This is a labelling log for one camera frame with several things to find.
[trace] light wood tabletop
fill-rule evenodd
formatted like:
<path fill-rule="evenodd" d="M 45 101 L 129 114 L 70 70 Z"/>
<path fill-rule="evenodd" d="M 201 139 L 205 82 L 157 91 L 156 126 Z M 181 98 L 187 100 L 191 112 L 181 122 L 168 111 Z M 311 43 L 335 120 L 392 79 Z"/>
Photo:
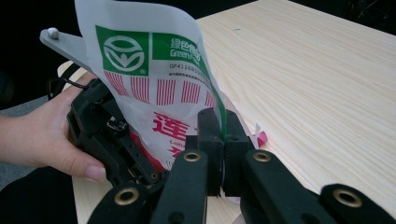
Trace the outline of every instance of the light wood tabletop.
<path fill-rule="evenodd" d="M 198 20 L 219 88 L 247 127 L 316 193 L 340 183 L 396 217 L 396 36 L 287 0 L 261 0 Z M 74 179 L 85 223 L 110 185 Z M 207 223 L 237 205 L 210 198 Z"/>

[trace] black pants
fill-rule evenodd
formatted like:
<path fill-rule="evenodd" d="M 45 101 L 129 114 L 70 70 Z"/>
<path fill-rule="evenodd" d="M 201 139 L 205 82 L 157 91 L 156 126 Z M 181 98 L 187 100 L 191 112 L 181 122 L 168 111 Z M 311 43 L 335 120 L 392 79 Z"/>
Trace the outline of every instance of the black pants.
<path fill-rule="evenodd" d="M 0 191 L 0 223 L 77 222 L 72 178 L 38 168 Z"/>

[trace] hand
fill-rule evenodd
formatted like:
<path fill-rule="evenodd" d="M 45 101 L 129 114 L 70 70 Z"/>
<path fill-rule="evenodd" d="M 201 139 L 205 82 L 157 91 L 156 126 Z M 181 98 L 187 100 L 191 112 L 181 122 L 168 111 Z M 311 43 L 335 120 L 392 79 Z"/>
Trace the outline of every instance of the hand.
<path fill-rule="evenodd" d="M 86 85 L 93 78 L 86 73 L 78 83 Z M 80 92 L 79 88 L 69 87 L 26 116 L 0 117 L 0 161 L 51 166 L 68 175 L 104 181 L 104 165 L 69 141 L 66 115 Z"/>

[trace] barcode-like red stripes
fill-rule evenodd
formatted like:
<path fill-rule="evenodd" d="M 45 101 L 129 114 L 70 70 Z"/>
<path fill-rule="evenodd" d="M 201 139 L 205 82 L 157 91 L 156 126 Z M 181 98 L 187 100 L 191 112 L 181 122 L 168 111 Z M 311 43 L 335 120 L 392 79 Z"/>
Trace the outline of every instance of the barcode-like red stripes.
<path fill-rule="evenodd" d="M 181 93 L 181 103 L 198 104 L 200 90 L 200 85 L 184 81 L 183 92 Z"/>
<path fill-rule="evenodd" d="M 110 82 L 111 86 L 117 91 L 119 95 L 125 95 L 125 96 L 129 95 L 128 92 L 125 90 L 121 75 L 108 71 L 105 71 L 105 75 L 107 77 L 108 82 Z"/>
<path fill-rule="evenodd" d="M 206 92 L 205 105 L 207 105 L 209 107 L 214 107 L 216 105 L 216 100 L 213 97 L 212 93 L 210 93 L 210 91 Z"/>
<path fill-rule="evenodd" d="M 175 99 L 175 80 L 158 79 L 157 105 L 172 105 Z"/>
<path fill-rule="evenodd" d="M 131 77 L 132 94 L 136 100 L 149 103 L 149 78 Z"/>

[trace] green square label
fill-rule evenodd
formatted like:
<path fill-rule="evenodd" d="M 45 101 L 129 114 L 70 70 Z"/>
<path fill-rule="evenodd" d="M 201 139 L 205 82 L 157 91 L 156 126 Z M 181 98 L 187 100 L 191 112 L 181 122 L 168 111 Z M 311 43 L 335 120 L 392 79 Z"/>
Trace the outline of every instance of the green square label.
<path fill-rule="evenodd" d="M 129 76 L 149 75 L 149 33 L 96 26 L 96 34 L 105 70 Z"/>

